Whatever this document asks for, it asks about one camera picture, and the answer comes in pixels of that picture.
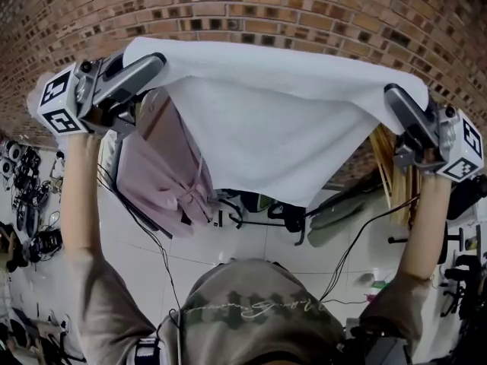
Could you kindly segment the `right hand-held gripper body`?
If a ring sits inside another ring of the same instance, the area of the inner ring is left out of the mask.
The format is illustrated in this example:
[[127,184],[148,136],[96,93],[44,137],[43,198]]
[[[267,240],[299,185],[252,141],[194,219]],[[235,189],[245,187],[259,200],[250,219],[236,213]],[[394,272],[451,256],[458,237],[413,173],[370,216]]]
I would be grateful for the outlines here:
[[416,143],[404,130],[396,141],[393,161],[399,168],[414,165],[423,173],[460,183],[482,169],[482,137],[463,111],[434,105],[438,143]]

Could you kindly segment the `pile of black electronic gear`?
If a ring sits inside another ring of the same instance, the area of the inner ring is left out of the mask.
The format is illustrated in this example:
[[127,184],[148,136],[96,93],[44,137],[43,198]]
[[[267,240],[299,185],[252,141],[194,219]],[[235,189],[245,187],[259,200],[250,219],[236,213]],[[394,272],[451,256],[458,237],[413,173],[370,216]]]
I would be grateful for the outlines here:
[[0,144],[0,176],[12,181],[10,189],[15,192],[11,200],[15,223],[10,225],[18,236],[17,269],[47,261],[62,248],[60,229],[41,224],[53,186],[40,179],[40,163],[40,155],[31,146],[12,140]]

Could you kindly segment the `person's left forearm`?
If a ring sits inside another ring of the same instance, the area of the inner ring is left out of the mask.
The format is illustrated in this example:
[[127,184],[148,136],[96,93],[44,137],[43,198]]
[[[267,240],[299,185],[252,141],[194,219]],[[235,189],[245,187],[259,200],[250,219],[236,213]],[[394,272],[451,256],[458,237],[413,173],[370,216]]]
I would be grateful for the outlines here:
[[88,133],[68,137],[61,197],[61,233],[68,257],[103,260],[97,206],[100,138]]

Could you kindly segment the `person's right forearm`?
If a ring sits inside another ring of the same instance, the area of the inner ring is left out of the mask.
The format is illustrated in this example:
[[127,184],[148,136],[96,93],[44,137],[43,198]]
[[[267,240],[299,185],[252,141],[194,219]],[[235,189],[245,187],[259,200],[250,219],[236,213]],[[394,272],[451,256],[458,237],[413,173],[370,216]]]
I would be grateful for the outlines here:
[[422,180],[415,222],[404,249],[398,272],[428,280],[441,255],[450,200],[451,181],[430,175]]

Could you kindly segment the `black office chair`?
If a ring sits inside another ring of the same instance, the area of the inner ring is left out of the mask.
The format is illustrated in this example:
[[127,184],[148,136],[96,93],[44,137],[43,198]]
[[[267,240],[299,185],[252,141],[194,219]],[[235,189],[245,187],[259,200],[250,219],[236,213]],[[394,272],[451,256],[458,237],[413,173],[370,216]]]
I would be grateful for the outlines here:
[[447,211],[447,221],[445,222],[444,238],[442,250],[438,259],[438,264],[445,263],[447,258],[448,243],[457,241],[460,251],[463,251],[464,235],[460,229],[457,235],[448,233],[448,221],[454,221],[464,214],[468,209],[473,207],[481,198],[487,197],[487,176],[481,174],[473,179],[465,179],[457,183],[450,194],[450,201]]
[[460,255],[453,268],[445,271],[447,281],[457,285],[455,291],[446,290],[444,296],[451,296],[449,307],[440,316],[458,313],[461,320],[468,319],[487,303],[487,265],[482,265],[474,255]]

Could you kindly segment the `olive green cloth bag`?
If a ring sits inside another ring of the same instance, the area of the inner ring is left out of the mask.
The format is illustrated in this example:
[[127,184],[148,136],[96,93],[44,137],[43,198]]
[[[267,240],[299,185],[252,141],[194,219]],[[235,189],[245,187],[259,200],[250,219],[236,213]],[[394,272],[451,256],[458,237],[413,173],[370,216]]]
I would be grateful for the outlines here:
[[307,235],[309,244],[315,248],[324,246],[353,223],[369,205],[383,197],[384,193],[381,191],[360,193],[323,208],[311,219],[310,232]]

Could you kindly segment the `white towel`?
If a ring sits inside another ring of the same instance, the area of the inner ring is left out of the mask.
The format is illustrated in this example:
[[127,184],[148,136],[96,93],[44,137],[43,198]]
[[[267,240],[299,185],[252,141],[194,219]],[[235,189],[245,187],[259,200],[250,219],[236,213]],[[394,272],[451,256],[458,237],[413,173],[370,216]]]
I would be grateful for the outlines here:
[[392,68],[327,54],[242,43],[135,38],[129,64],[161,54],[149,83],[164,88],[216,189],[307,207],[377,125],[399,134],[384,99],[397,84],[421,107],[428,88]]

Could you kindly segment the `person's grey t-shirt torso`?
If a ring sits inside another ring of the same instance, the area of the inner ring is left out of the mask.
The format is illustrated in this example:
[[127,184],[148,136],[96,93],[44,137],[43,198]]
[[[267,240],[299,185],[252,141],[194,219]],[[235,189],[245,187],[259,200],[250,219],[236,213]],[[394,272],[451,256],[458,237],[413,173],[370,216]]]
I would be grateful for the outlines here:
[[89,365],[133,365],[136,345],[159,337],[166,365],[326,365],[342,324],[280,266],[237,260],[206,272],[179,313],[153,325],[101,255],[71,260],[79,341]]

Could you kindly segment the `bunch of bare wooden hangers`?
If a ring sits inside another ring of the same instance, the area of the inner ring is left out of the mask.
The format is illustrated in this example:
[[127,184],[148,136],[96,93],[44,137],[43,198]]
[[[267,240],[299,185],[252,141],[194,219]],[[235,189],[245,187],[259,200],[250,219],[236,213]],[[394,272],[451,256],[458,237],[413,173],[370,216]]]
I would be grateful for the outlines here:
[[403,169],[394,164],[393,138],[393,133],[382,124],[379,124],[369,135],[389,209],[410,202],[409,206],[392,213],[390,220],[394,224],[411,227],[415,219],[422,177],[414,165]]

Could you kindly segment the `pink garment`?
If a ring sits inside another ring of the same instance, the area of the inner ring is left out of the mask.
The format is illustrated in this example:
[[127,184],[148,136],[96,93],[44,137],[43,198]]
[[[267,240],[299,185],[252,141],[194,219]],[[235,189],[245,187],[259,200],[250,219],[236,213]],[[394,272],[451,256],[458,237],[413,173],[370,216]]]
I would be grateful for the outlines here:
[[205,160],[165,89],[145,95],[139,122],[122,143],[118,191],[162,229],[192,236],[214,213]]

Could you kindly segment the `green and black backpack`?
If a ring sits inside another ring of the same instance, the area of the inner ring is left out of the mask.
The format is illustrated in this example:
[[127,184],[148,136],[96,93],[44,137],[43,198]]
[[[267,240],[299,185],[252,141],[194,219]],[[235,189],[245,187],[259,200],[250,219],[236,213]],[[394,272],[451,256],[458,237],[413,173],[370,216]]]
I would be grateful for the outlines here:
[[275,203],[273,198],[266,195],[233,189],[218,189],[217,196],[249,213],[260,213]]

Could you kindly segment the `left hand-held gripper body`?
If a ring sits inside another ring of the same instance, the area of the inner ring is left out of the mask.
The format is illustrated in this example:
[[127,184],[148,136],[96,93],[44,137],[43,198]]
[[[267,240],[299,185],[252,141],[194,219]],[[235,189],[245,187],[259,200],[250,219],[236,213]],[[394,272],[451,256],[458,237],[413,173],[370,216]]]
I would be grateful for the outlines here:
[[135,98],[102,100],[102,73],[116,56],[75,62],[50,78],[41,92],[37,114],[56,136],[135,131]]

